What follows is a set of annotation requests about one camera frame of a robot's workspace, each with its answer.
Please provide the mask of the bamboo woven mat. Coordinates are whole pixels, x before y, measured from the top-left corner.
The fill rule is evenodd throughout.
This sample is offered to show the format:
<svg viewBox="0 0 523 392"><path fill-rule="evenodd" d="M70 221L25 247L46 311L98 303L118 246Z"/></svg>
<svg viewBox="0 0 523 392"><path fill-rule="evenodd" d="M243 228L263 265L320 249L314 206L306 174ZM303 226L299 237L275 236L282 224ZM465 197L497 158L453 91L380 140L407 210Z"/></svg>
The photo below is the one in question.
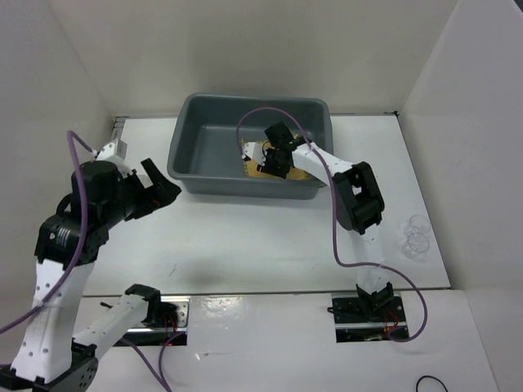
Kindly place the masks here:
<svg viewBox="0 0 523 392"><path fill-rule="evenodd" d="M258 145L261 145L264 149L271 148L272 145L268 140L257 141ZM270 180L280 180L278 176L272 176L265 172L260 172L257 170L257 164L254 161L244 161L244 172L245 175L252 178L258 179L270 179ZM285 177L286 180L310 180L311 177L303 170L296 169L292 167L289 173Z"/></svg>

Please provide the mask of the clear glass oval dish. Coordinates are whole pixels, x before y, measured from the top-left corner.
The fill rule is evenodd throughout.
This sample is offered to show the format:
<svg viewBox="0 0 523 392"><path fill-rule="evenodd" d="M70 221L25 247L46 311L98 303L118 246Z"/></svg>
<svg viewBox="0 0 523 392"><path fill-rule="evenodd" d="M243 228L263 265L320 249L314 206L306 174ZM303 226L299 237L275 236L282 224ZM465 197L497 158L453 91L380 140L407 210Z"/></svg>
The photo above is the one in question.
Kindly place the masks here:
<svg viewBox="0 0 523 392"><path fill-rule="evenodd" d="M151 179L147 175L136 174L136 178L140 181L141 185L144 188L149 188L153 184Z"/></svg>

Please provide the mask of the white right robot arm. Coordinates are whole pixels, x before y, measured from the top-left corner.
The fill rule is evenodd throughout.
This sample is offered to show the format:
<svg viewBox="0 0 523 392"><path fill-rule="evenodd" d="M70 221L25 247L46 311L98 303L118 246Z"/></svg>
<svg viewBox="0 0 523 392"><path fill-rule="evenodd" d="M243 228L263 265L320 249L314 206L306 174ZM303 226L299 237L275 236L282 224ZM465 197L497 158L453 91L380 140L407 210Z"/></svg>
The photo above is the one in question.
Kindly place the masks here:
<svg viewBox="0 0 523 392"><path fill-rule="evenodd" d="M383 264L379 226L385 203L373 169L366 162L352 163L321 149L305 135L294 136L283 122L265 130L270 144L257 152L245 146L244 152L258 162L257 170L285 178L296 168L329 187L333 205L333 254L344 268L360 268L356 283L358 311L368 321L379 319L393 298L393 288ZM355 261L341 261L337 229L351 234Z"/></svg>

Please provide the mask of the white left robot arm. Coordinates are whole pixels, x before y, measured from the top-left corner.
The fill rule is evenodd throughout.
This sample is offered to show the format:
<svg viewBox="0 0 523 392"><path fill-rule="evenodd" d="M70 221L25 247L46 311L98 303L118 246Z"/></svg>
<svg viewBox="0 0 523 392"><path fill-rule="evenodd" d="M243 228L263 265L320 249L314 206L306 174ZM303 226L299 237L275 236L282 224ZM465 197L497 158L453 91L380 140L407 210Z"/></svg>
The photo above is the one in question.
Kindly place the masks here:
<svg viewBox="0 0 523 392"><path fill-rule="evenodd" d="M72 191L40 226L35 248L37 282L33 308L19 352L1 367L7 390L84 391L98 364L129 329L176 318L176 306L159 290L131 285L98 322L74 331L83 292L109 231L172 204L181 189L151 159L142 161L151 184L109 161L76 167Z"/></svg>

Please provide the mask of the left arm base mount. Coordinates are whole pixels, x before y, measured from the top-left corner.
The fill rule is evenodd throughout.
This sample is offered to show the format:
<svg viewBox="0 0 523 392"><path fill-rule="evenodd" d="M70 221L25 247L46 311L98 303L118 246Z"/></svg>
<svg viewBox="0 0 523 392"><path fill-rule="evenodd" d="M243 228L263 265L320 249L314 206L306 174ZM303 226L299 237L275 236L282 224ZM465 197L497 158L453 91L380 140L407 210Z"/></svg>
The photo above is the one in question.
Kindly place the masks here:
<svg viewBox="0 0 523 392"><path fill-rule="evenodd" d="M170 338L173 338L168 343L170 346L186 345L189 300L165 301L163 306L166 312L153 324L138 323L135 327L130 328L123 338L137 346L162 346Z"/></svg>

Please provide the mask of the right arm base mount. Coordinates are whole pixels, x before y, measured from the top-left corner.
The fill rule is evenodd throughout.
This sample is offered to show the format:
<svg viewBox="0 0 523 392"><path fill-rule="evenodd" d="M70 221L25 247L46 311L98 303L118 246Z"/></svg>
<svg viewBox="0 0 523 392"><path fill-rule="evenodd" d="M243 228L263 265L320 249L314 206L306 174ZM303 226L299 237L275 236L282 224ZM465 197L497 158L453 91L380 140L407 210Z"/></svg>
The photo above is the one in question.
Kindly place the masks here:
<svg viewBox="0 0 523 392"><path fill-rule="evenodd" d="M358 300L355 293L331 295L327 312L333 316L337 343L389 341L389 332L400 340L409 338L400 296L395 295L373 316L364 314Z"/></svg>

